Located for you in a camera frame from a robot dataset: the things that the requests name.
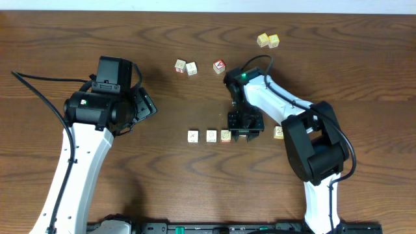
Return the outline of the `red spiral wooden block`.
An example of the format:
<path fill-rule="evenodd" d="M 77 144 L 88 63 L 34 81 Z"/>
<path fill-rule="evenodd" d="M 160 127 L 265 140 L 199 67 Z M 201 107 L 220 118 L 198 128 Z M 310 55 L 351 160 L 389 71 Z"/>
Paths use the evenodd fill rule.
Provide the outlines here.
<path fill-rule="evenodd" d="M 231 142 L 231 131 L 222 129 L 220 131 L 220 140 L 221 142 Z"/>

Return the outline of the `yellow edged bug block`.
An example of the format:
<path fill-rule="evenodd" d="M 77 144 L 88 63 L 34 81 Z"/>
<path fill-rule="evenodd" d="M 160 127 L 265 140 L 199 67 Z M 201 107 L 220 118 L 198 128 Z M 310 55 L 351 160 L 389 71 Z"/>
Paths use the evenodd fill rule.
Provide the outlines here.
<path fill-rule="evenodd" d="M 187 134 L 187 140 L 189 143 L 197 143 L 199 137 L 198 130 L 189 130 Z"/>

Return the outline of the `yellow face wooden block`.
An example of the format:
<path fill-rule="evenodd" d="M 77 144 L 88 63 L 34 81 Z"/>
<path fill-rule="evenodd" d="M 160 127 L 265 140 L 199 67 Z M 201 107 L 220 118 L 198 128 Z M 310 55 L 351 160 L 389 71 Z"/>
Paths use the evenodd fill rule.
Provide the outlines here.
<path fill-rule="evenodd" d="M 275 126 L 275 128 L 274 128 L 274 138 L 275 139 L 284 139 L 283 128 L 281 126 Z"/>

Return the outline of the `green edged wooden block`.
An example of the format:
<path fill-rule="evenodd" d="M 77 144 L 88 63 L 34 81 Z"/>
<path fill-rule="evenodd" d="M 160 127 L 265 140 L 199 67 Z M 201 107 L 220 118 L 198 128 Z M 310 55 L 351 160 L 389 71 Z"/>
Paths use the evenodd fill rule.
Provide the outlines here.
<path fill-rule="evenodd" d="M 217 130 L 208 129 L 206 131 L 206 141 L 216 142 L 217 141 Z"/>

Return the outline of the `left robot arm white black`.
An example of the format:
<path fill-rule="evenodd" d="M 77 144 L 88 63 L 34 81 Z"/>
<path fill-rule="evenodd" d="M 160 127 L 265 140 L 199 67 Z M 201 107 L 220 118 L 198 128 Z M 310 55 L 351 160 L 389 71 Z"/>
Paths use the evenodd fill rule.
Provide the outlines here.
<path fill-rule="evenodd" d="M 115 137 L 157 112 L 146 90 L 75 92 L 64 106 L 58 166 L 32 233 L 86 233 L 90 204 Z"/>

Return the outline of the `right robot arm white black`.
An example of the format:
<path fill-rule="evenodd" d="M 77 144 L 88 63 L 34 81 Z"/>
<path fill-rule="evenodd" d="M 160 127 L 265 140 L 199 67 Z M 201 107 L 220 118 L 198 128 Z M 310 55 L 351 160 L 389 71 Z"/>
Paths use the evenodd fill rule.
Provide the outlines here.
<path fill-rule="evenodd" d="M 231 137 L 258 137 L 265 128 L 263 113 L 276 121 L 283 133 L 289 164 L 304 182 L 306 225 L 312 233 L 335 233 L 340 224 L 337 184 L 344 179 L 344 162 L 356 156 L 332 106 L 292 95 L 260 68 L 235 68 L 226 73 L 224 84 L 235 107 L 227 117 Z"/>

